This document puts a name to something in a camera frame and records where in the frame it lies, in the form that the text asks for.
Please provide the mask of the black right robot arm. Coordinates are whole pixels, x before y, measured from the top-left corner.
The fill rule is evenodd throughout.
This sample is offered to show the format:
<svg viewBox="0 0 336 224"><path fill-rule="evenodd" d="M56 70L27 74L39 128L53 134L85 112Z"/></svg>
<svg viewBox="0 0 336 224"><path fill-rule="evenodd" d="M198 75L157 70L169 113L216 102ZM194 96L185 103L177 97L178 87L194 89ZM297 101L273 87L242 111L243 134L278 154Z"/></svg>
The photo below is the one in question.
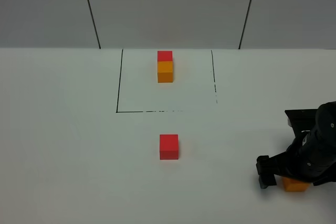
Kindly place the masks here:
<svg viewBox="0 0 336 224"><path fill-rule="evenodd" d="M260 187L275 186L276 176L314 186L335 182L335 102L285 113L295 138L285 152L257 158Z"/></svg>

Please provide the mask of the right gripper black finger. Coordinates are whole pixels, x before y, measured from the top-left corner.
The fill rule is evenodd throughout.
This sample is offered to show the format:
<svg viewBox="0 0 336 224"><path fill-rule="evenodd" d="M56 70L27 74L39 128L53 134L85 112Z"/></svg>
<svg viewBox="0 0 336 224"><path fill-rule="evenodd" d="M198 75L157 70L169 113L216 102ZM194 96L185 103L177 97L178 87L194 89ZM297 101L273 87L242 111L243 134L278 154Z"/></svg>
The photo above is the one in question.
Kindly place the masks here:
<svg viewBox="0 0 336 224"><path fill-rule="evenodd" d="M274 166L274 161L268 155L258 156L256 167L261 189L266 189L269 186L276 186Z"/></svg>

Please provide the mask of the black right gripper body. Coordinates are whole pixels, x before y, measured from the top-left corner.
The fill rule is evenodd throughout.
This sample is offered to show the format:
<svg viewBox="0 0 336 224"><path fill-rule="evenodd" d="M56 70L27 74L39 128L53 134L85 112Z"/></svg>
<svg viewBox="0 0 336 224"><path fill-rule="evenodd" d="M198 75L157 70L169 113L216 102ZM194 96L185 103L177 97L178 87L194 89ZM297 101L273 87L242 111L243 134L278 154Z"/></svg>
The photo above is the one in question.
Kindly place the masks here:
<svg viewBox="0 0 336 224"><path fill-rule="evenodd" d="M283 153L270 158L276 175L312 183L335 182L335 138L301 134Z"/></svg>

